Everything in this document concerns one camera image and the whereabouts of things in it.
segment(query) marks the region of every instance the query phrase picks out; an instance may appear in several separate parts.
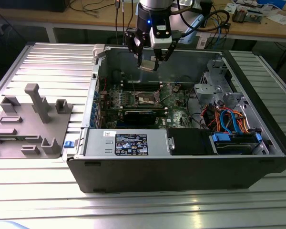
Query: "blue plastic tab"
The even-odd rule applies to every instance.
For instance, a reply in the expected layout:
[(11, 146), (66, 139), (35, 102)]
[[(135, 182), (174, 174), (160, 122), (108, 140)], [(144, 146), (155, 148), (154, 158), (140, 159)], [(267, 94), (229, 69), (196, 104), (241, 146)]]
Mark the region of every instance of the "blue plastic tab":
[(213, 139), (213, 142), (217, 142), (218, 141), (216, 135), (212, 135), (212, 139)]
[(214, 142), (231, 141), (229, 134), (215, 133), (212, 135)]
[(259, 142), (262, 142), (262, 136), (260, 134), (256, 134), (256, 138)]
[(66, 149), (70, 149), (70, 148), (74, 148), (75, 145), (74, 145), (74, 142), (72, 141), (65, 141), (65, 144), (63, 145), (63, 147)]

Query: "white sticker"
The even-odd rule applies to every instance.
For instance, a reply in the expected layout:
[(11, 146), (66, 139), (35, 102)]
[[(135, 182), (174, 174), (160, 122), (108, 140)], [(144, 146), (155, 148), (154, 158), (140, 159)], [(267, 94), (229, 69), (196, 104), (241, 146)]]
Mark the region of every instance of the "white sticker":
[(115, 137), (116, 131), (104, 131), (104, 137)]

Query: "power supply label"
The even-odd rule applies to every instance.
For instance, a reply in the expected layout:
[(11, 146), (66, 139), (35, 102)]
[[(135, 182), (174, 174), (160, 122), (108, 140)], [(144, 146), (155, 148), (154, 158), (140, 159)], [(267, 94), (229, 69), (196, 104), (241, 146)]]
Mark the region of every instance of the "power supply label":
[(147, 156), (147, 135), (115, 135), (117, 156)]

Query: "wooden workbench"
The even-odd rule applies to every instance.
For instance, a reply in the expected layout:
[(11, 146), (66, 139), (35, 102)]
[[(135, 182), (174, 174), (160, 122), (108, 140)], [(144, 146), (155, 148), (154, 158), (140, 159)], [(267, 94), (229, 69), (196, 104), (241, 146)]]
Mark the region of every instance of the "wooden workbench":
[[(225, 4), (230, 2), (229, 0), (214, 0), (215, 8), (224, 9)], [(83, 0), (84, 4), (91, 3), (91, 0)], [(100, 4), (90, 6), (90, 9), (102, 7), (108, 4), (112, 4), (113, 0), (104, 0)], [(77, 0), (72, 5), (74, 8), (81, 10), (81, 2)], [(135, 27), (136, 6), (134, 6), (134, 17), (131, 23), (131, 27)], [(131, 17), (131, 4), (125, 3), (125, 26)], [(78, 28), (78, 29), (99, 29), (99, 30), (114, 30), (115, 26), (115, 7), (109, 6), (98, 11), (96, 16), (88, 15), (84, 12), (79, 12), (67, 8), (63, 13), (48, 12), (48, 11), (37, 11), (37, 10), (8, 10), (0, 9), (0, 13), (10, 22), (32, 26), (43, 26), (47, 29), (48, 36), (51, 42), (55, 42), (55, 35), (52, 31), (53, 28)], [(286, 25), (281, 25), (267, 18), (263, 18), (260, 24), (258, 23), (234, 23), (232, 22), (232, 15), (230, 18), (230, 31), (229, 35), (239, 36), (239, 39), (243, 37), (256, 37), (269, 39), (269, 41), (286, 41)], [(119, 11), (118, 27), (122, 30), (122, 10)], [(213, 27), (211, 21), (208, 22), (207, 28)]]

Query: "motherboard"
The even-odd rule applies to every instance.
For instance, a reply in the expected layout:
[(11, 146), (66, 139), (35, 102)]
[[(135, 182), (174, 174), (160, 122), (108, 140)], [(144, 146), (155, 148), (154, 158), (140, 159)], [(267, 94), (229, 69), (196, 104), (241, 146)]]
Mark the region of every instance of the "motherboard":
[(177, 83), (140, 85), (115, 84), (101, 92), (101, 124), (110, 129), (189, 128), (188, 89)]

